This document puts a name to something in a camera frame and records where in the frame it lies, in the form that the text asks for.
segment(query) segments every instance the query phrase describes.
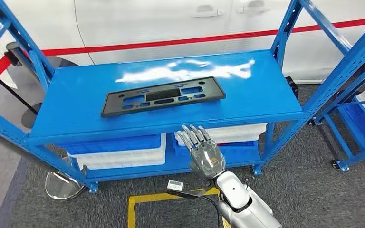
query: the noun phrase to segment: black pole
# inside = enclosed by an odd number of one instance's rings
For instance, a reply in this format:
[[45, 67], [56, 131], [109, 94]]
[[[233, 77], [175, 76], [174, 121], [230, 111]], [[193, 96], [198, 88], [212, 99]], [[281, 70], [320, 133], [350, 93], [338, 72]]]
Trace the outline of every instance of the black pole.
[[20, 102], [22, 102], [30, 111], [32, 111], [35, 115], [38, 115], [37, 110], [31, 107], [23, 98], [21, 98], [12, 88], [10, 88], [7, 84], [5, 84], [2, 80], [0, 80], [0, 84], [9, 91], [15, 98], [17, 98]]

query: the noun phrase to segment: shelf top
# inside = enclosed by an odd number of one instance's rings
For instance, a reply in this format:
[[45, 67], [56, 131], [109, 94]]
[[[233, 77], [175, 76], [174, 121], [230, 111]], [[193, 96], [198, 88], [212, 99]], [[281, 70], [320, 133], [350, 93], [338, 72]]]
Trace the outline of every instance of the shelf top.
[[[217, 101], [101, 117], [108, 92], [214, 76]], [[73, 66], [55, 71], [31, 143], [66, 143], [298, 119], [302, 108], [269, 50], [152, 61]]]

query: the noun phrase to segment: robotic hand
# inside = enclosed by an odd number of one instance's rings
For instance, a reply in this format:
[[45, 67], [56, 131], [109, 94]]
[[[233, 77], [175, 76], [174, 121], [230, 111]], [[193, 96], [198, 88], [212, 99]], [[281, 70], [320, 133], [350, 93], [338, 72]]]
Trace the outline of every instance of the robotic hand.
[[184, 132], [178, 131], [178, 135], [190, 151], [193, 161], [191, 167], [215, 183], [221, 193], [219, 212], [232, 227], [282, 227], [273, 217], [271, 208], [250, 187], [241, 183], [233, 172], [226, 171], [226, 161], [206, 130], [201, 126], [199, 130], [193, 125], [190, 128], [192, 131], [182, 125]]

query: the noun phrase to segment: shelf foot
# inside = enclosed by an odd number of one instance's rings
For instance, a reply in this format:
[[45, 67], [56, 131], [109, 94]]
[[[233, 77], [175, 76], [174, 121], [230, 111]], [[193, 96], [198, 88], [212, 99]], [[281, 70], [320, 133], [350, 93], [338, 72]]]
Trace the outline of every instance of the shelf foot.
[[89, 193], [96, 193], [98, 189], [98, 182], [91, 184], [89, 188]]
[[262, 174], [262, 165], [261, 164], [254, 165], [252, 167], [252, 171], [253, 171], [254, 175], [261, 175]]

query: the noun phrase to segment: shelf caster wheel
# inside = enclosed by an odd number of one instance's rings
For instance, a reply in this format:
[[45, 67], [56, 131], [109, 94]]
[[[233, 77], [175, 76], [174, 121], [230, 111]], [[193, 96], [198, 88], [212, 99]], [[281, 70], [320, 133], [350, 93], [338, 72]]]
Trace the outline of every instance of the shelf caster wheel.
[[332, 166], [332, 168], [338, 169], [338, 170], [341, 168], [341, 167], [339, 167], [339, 164], [338, 164], [337, 160], [332, 160], [331, 161], [331, 166]]
[[341, 170], [343, 172], [349, 171], [349, 167], [342, 160], [332, 160], [331, 166], [332, 168]]
[[314, 121], [314, 119], [311, 119], [307, 122], [307, 124], [310, 126], [310, 127], [313, 127], [316, 125], [316, 122]]
[[342, 93], [342, 92], [343, 92], [343, 90], [336, 92], [336, 93], [335, 93], [335, 98], [338, 98], [338, 97], [339, 97], [339, 95], [341, 95], [341, 93]]

